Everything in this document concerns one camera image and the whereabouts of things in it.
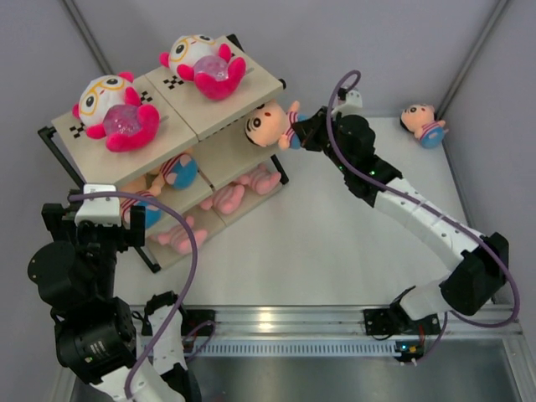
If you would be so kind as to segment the orange doll black hair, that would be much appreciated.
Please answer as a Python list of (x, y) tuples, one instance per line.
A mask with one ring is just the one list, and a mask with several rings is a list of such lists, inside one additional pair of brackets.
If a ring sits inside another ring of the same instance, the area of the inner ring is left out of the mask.
[(293, 125), (305, 119), (300, 108), (297, 100), (286, 111), (276, 100), (270, 100), (245, 117), (244, 133), (251, 143), (259, 147), (277, 145), (281, 150), (299, 149), (301, 141)]

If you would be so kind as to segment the pink striped plush bottom shelf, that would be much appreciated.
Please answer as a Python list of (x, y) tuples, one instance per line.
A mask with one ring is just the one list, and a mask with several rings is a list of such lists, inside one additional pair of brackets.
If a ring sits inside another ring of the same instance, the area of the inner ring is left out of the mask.
[[(206, 229), (195, 229), (195, 220), (193, 216), (189, 215), (185, 218), (185, 220), (189, 228), (193, 231), (193, 237), (196, 240), (196, 245), (200, 247), (207, 239), (209, 232)], [(180, 224), (168, 229), (167, 231), (152, 234), (150, 239), (162, 246), (170, 247), (180, 255), (190, 254), (193, 249), (185, 228)]]

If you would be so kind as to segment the small pink panda plush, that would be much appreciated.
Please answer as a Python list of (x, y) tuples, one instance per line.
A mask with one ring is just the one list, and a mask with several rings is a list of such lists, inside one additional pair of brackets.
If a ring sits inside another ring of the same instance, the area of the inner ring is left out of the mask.
[(181, 80), (191, 82), (212, 101), (232, 95), (246, 74), (246, 61), (231, 48), (204, 34), (179, 37), (168, 52), (159, 56), (162, 66)]

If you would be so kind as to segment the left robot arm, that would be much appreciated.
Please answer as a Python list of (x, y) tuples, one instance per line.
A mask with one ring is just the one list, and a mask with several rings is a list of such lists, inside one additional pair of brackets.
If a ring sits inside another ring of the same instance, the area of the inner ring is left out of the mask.
[(81, 217), (82, 208), (44, 204), (53, 240), (28, 264), (28, 278), (51, 308), (60, 365), (114, 401), (200, 401), (183, 355), (188, 313), (177, 306), (163, 310), (164, 349), (140, 362), (131, 308), (113, 294), (118, 253), (144, 244), (145, 209), (136, 207), (123, 224), (118, 212), (100, 222)]

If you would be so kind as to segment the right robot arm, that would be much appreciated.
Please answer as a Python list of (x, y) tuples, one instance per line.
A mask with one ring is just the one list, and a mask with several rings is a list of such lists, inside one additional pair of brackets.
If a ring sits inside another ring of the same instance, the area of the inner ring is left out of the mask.
[(506, 284), (508, 240), (468, 228), (424, 198), (376, 154), (375, 133), (364, 117), (332, 118), (321, 108), (292, 128), (303, 149), (322, 152), (334, 163), (355, 197), (398, 222), (449, 271), (442, 279), (406, 289), (391, 303), (390, 320), (398, 331), (411, 332), (433, 314), (473, 316)]

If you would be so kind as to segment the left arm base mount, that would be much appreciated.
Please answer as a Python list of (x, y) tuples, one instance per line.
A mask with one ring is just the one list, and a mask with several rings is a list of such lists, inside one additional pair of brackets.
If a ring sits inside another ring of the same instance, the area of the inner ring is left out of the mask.
[(207, 337), (214, 329), (216, 311), (213, 309), (180, 308), (182, 315), (181, 335), (186, 337)]

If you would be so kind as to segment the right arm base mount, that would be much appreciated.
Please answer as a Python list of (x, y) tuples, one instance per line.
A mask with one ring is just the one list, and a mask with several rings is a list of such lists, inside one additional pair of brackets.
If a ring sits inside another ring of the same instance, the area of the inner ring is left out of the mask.
[(417, 321), (402, 317), (389, 308), (370, 308), (363, 310), (365, 332), (375, 338), (399, 335), (438, 335), (441, 332), (437, 315), (429, 315)]

